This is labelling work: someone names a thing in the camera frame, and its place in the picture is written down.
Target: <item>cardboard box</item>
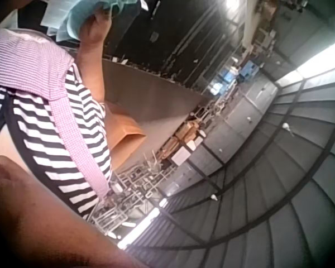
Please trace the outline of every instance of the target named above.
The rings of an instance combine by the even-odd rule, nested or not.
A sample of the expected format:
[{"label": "cardboard box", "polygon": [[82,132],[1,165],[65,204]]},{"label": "cardboard box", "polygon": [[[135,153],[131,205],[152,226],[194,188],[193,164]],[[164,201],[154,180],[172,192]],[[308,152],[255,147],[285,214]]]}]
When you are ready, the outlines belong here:
[{"label": "cardboard box", "polygon": [[144,142],[146,136],[137,122],[120,106],[106,102],[108,148],[113,170],[118,169]]}]

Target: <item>pink checkered cloth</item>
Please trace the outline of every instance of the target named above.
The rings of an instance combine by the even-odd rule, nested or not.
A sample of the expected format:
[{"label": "pink checkered cloth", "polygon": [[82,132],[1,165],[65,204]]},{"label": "pink checkered cloth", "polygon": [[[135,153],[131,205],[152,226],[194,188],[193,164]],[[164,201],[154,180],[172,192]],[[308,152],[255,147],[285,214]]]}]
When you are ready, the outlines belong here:
[{"label": "pink checkered cloth", "polygon": [[0,85],[49,101],[58,133],[78,170],[100,199],[108,184],[89,152],[70,108],[65,88],[73,58],[53,42],[0,28]]}]

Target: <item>black and white striped top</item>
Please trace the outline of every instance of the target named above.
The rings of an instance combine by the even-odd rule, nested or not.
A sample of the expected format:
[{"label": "black and white striped top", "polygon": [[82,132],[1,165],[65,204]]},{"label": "black and white striped top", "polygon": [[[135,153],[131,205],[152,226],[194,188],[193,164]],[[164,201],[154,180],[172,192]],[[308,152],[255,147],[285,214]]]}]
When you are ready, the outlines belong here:
[{"label": "black and white striped top", "polygon": [[[83,139],[108,183],[111,158],[104,129],[104,105],[92,98],[90,90],[79,83],[78,78],[79,73],[73,64],[65,81],[70,105]],[[0,126],[4,123],[35,177],[87,219],[98,203],[98,197],[66,150],[48,101],[0,86]]]}]

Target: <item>person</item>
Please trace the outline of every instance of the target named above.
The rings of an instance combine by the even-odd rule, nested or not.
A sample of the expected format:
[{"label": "person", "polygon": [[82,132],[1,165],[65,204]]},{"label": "person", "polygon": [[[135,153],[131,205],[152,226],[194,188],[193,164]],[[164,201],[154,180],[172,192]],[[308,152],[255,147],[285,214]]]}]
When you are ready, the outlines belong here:
[{"label": "person", "polygon": [[[9,7],[30,3],[9,2],[14,3]],[[0,29],[0,155],[19,164],[85,220],[104,199],[112,172],[102,70],[111,25],[111,14],[98,7],[80,29],[75,60],[32,31]],[[49,97],[62,93],[61,99],[68,101],[47,99],[41,95],[46,91]],[[60,117],[74,122],[65,126]],[[67,128],[76,130],[75,138]]]},{"label": "person", "polygon": [[0,233],[0,267],[145,267],[5,156],[0,156]]}]

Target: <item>striped shirt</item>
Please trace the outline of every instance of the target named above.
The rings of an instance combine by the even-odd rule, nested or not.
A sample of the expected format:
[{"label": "striped shirt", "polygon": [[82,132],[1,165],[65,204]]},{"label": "striped shirt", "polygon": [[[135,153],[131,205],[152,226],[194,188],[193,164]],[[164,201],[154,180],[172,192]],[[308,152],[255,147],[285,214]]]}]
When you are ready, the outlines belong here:
[{"label": "striped shirt", "polygon": [[[79,80],[73,64],[65,79],[70,106],[89,152],[108,182],[111,158],[104,128],[104,105],[97,103]],[[65,148],[48,101],[0,86],[0,125],[3,121],[35,177],[81,217],[88,219],[99,199]]]}]

